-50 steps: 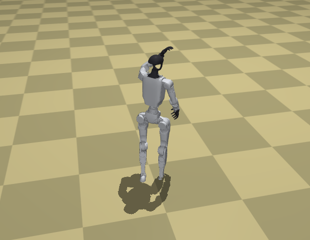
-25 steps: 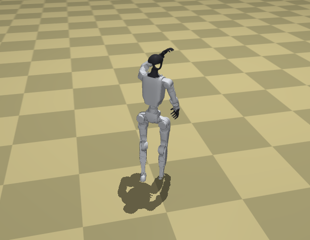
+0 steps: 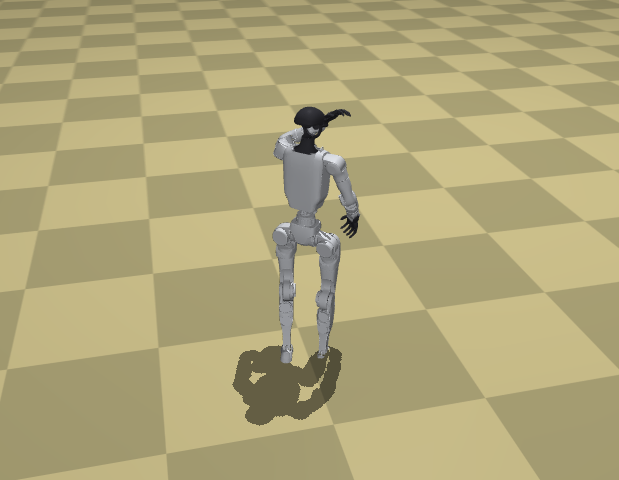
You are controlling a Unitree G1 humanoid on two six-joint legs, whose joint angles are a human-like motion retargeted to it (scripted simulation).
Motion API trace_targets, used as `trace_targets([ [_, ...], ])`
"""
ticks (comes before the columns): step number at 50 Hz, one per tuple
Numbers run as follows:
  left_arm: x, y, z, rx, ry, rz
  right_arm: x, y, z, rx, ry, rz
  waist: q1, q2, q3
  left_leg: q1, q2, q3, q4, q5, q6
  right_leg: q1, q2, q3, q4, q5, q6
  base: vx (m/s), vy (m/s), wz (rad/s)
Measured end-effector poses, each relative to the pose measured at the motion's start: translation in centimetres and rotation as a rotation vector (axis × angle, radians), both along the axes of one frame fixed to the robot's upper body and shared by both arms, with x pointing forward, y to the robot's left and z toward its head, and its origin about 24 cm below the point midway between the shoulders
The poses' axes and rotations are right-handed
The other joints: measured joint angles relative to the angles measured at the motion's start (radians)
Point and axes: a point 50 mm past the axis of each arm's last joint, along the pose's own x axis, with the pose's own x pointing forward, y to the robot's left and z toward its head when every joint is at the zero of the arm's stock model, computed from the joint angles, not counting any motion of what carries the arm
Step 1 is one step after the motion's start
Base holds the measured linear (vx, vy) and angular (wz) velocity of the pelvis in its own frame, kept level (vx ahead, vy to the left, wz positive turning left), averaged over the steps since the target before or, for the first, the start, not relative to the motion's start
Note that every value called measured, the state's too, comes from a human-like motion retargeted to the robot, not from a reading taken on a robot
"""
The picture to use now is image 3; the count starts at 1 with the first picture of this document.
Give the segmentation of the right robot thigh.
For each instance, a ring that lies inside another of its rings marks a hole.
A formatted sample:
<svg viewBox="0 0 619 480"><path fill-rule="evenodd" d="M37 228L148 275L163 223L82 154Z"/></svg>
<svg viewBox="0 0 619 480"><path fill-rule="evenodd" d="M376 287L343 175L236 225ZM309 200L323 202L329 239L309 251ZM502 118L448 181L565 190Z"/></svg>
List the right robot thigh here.
<svg viewBox="0 0 619 480"><path fill-rule="evenodd" d="M321 290L317 292L315 302L320 309L327 310L330 293L335 294L338 267L340 262L340 239L333 233L319 230L315 237L316 251L319 256L321 272Z"/></svg>

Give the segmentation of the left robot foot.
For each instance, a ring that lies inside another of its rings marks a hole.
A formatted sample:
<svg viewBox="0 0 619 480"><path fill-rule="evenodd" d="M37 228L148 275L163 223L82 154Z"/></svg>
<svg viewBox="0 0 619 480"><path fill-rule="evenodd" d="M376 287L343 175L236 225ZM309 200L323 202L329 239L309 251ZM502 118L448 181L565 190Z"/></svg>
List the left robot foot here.
<svg viewBox="0 0 619 480"><path fill-rule="evenodd" d="M291 350L288 350L288 346L286 345L286 349L283 350L283 345L281 347L281 357L280 361L282 363L290 363L292 361L292 353L293 353L293 345L291 344Z"/></svg>

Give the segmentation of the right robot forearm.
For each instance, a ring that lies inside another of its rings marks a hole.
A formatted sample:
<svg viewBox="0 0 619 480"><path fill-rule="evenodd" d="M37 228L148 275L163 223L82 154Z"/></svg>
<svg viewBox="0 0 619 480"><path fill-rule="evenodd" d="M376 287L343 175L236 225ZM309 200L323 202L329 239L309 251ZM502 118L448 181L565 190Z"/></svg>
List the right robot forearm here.
<svg viewBox="0 0 619 480"><path fill-rule="evenodd" d="M353 191L352 191L352 193L353 193L353 195L355 197L356 203L351 205L351 206L345 207L346 213L347 213L346 216L349 218L349 220L351 222L353 222L353 219L355 217L357 217L357 216L360 217L360 213L359 213L359 209L358 209L359 205L358 205L357 197L356 197L356 195L355 195L355 193Z"/></svg>

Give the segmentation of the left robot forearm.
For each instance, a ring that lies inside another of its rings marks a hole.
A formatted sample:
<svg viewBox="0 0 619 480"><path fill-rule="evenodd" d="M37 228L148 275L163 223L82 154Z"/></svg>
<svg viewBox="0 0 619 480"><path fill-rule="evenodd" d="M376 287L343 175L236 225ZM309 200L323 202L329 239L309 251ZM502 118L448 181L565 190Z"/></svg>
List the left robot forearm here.
<svg viewBox="0 0 619 480"><path fill-rule="evenodd" d="M314 129L313 129L313 126L312 126L311 128L307 128L307 129L308 129L308 131L309 131L311 134L313 134L313 135L315 135L316 133L318 133L318 130L319 130L319 129L314 130ZM325 130L325 127L323 127L323 128L322 128L322 131L324 131L324 130ZM289 131L289 132L287 132L287 133L285 133L285 134L281 135L278 139L282 139L282 138L285 138L285 137L287 137L287 136L291 135L291 136L292 136L292 139L293 139L293 140L295 140L295 141L298 143L298 142L300 142L300 141L301 141L301 138L302 138L302 135L303 135L303 134L304 134L303 128L302 128L302 127L300 127L300 128L298 128L298 129L297 129L297 128L296 128L296 129L293 129L293 130L291 130L291 131Z"/></svg>

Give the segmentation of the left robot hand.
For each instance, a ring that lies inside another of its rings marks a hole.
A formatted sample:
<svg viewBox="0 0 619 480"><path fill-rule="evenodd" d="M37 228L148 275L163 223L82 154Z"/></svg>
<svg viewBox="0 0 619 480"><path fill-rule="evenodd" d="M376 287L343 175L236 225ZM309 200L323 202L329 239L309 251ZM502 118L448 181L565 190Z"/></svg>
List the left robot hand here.
<svg viewBox="0 0 619 480"><path fill-rule="evenodd" d="M324 122L323 122L323 127L327 127L327 126L328 126L328 122L330 122L331 120L333 120L333 119L337 118L339 115L344 116L344 113L345 113L347 116L351 116L351 115L350 115L350 112L346 111L345 109L339 109L339 110L335 110L335 111L332 111L332 112L327 113L327 114L325 115L325 119L324 119ZM314 130L319 129L319 125L317 125L317 126L313 126L313 129L314 129Z"/></svg>

